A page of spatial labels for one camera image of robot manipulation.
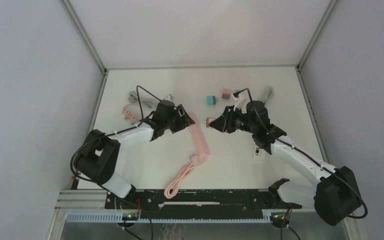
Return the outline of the white power strip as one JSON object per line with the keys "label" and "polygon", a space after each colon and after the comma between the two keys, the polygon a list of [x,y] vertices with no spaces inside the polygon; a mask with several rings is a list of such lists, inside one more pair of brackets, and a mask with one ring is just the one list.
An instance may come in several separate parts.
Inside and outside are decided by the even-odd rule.
{"label": "white power strip", "polygon": [[124,119],[129,121],[132,125],[137,124],[141,120],[139,106],[136,104],[129,104],[123,107],[122,115]]}
{"label": "white power strip", "polygon": [[265,159],[265,157],[266,157],[266,151],[256,146],[253,152],[253,159],[256,161],[262,161]]}

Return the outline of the pink plug adapter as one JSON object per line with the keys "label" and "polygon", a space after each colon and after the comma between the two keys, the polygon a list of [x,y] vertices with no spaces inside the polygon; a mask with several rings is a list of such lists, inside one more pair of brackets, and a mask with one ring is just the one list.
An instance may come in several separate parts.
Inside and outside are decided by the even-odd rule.
{"label": "pink plug adapter", "polygon": [[214,120],[215,120],[215,119],[214,119],[213,117],[207,117],[206,120],[205,120],[205,126],[206,126],[207,128],[209,128],[211,122],[213,122]]}

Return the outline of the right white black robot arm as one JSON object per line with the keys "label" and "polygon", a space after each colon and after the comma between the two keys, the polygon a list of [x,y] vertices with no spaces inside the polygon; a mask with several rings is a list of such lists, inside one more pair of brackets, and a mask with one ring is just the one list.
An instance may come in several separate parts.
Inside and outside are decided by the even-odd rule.
{"label": "right white black robot arm", "polygon": [[331,226],[345,218],[364,219],[369,209],[363,200],[354,172],[347,166],[341,168],[312,156],[301,149],[278,126],[271,123],[268,101],[274,91],[269,87],[262,100],[255,100],[249,88],[232,93],[235,104],[226,106],[217,118],[209,118],[208,128],[231,134],[243,131],[251,134],[255,145],[267,154],[284,161],[300,173],[310,184],[302,185],[283,178],[271,185],[269,203],[275,208],[296,204],[312,208]]}

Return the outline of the pink power strip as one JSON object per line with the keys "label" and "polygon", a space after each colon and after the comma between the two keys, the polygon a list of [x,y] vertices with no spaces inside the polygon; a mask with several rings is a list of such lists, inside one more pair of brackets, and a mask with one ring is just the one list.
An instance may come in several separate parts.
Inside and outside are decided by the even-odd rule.
{"label": "pink power strip", "polygon": [[211,152],[210,152],[207,140],[205,138],[205,135],[202,131],[201,125],[198,121],[197,116],[194,113],[190,113],[189,116],[194,121],[194,124],[190,125],[188,129],[191,132],[191,135],[193,137],[194,143],[198,150],[199,156],[207,158],[208,156],[211,155]]}

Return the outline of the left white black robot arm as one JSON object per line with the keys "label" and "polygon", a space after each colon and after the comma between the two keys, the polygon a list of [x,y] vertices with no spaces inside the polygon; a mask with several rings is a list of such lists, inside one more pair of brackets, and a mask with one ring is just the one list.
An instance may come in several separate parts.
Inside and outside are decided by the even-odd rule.
{"label": "left white black robot arm", "polygon": [[136,188],[116,172],[119,153],[136,145],[161,137],[166,130],[173,134],[195,124],[183,105],[175,105],[170,97],[156,98],[156,108],[133,126],[105,133],[93,129],[70,159],[70,170],[76,179],[100,186],[117,196],[117,202],[129,209],[136,203]]}

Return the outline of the teal plug adapter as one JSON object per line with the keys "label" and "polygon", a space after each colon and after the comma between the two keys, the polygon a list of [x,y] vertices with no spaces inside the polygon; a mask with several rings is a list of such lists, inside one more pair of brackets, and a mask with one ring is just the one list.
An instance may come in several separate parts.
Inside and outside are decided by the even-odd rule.
{"label": "teal plug adapter", "polygon": [[206,97],[206,104],[208,106],[214,106],[219,100],[214,95],[209,95]]}

